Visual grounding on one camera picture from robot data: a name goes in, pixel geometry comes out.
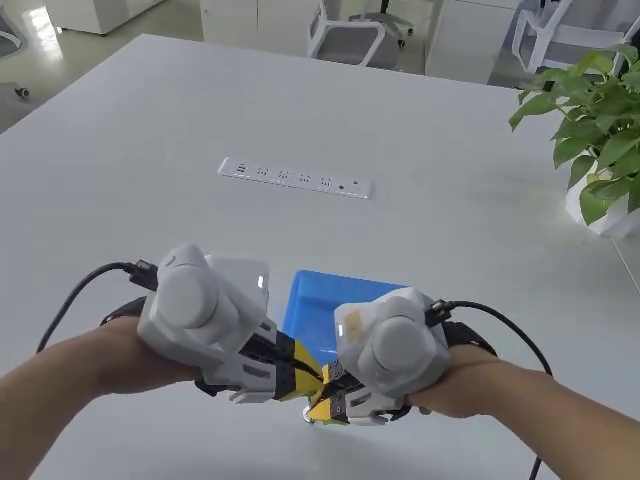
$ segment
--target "white power strip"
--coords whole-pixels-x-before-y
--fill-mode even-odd
[[[225,177],[243,178],[256,182],[273,183],[283,187],[346,195],[347,197],[368,199],[371,196],[371,182],[368,180],[339,178],[333,175],[307,171],[294,171],[286,167],[259,165],[238,158],[225,158],[218,169],[218,173]]]

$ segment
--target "blue plastic tray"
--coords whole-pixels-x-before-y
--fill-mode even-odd
[[[321,365],[336,359],[333,311],[343,303],[370,302],[402,285],[300,270],[289,294],[283,331],[301,341]]]

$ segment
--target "hand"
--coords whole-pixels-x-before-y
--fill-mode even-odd
[[[91,345],[99,368],[99,395],[139,393],[195,380],[200,372],[154,353],[137,335],[138,318],[119,317],[79,337]]]
[[[486,375],[502,368],[517,368],[481,348],[462,345],[451,349],[449,368],[435,385],[409,395],[409,402],[452,418],[483,414],[482,392]]]

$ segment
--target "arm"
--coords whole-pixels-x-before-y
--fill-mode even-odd
[[[490,415],[564,480],[638,478],[640,423],[540,372],[475,347],[452,350],[442,382],[412,395],[414,405],[451,417]]]
[[[135,318],[115,319],[44,350],[0,379],[0,478],[29,478],[60,432],[93,399],[197,376],[151,352],[136,336],[136,325]]]

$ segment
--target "black cable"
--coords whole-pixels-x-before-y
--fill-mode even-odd
[[[60,324],[60,321],[66,315],[67,310],[69,310],[69,307],[71,307],[71,304],[74,302],[76,297],[80,294],[80,292],[89,283],[91,283],[93,280],[98,278],[100,275],[110,272],[112,270],[122,270],[132,275],[136,271],[136,266],[133,263],[126,263],[126,262],[108,263],[106,265],[103,265],[100,268],[95,269],[89,275],[87,275],[82,280],[80,280],[80,283],[78,283],[78,285],[76,285],[74,289],[71,291],[71,293],[69,294],[65,302],[62,304],[62,307],[60,307],[60,310],[58,311],[56,316],[53,317],[53,320],[49,324],[47,331],[44,332],[44,335],[42,336],[42,339],[38,344],[36,353],[40,353],[42,350],[45,349],[45,347],[47,346],[47,342],[49,342],[49,339],[51,338],[51,335],[53,334],[55,329],[58,327],[58,325]]]
[[[540,351],[538,346],[534,343],[529,336],[524,333],[524,331],[518,327],[515,323],[509,320],[505,315],[497,311],[495,308],[488,307],[487,305],[483,305],[482,303],[477,302],[467,302],[467,301],[453,301],[448,302],[445,301],[443,307],[447,311],[451,311],[454,308],[462,307],[462,308],[473,308],[475,310],[480,310],[484,313],[488,313],[489,315],[497,318],[500,322],[509,327],[516,335],[518,335],[524,343],[533,351],[535,356],[538,358],[540,363],[542,364],[542,368],[544,371],[549,374],[549,376],[553,377],[553,373],[551,371],[551,366],[549,362],[544,357],[543,353]],[[538,476],[538,472],[540,471],[540,466],[542,465],[542,460],[540,457],[536,457],[535,462],[533,462],[533,467],[531,468],[531,473],[529,474],[529,480],[535,480]]]
[[[45,347],[47,346],[47,343],[49,342],[49,339],[51,338],[51,335],[53,334],[55,329],[58,328],[58,325],[60,324],[64,316],[67,314],[67,311],[69,310],[69,308],[71,307],[75,299],[78,297],[80,292],[89,283],[91,283],[93,280],[98,278],[100,275],[110,272],[112,270],[122,270],[128,273],[130,282],[135,283],[136,285],[140,285],[141,287],[144,287],[148,290],[156,291],[156,289],[158,288],[158,279],[157,279],[158,267],[156,267],[151,263],[145,262],[144,260],[138,260],[136,264],[128,263],[128,262],[108,263],[106,265],[103,265],[100,268],[97,268],[96,270],[91,272],[89,275],[84,277],[82,280],[80,280],[80,282],[71,291],[71,293],[69,294],[65,302],[62,304],[62,307],[60,307],[60,310],[58,311],[56,316],[53,318],[51,323],[49,324],[49,327],[47,328],[46,332],[42,336],[42,339],[38,344],[36,353],[40,353],[42,350],[45,349]],[[109,317],[105,318],[100,325],[107,323],[109,320],[110,320]],[[319,380],[320,382],[323,381],[322,375],[318,374],[310,365],[306,364],[305,362],[298,359],[287,359],[287,358],[281,358],[281,360],[289,363],[294,369],[300,370],[302,372],[306,372],[312,377],[314,377],[316,380]]]

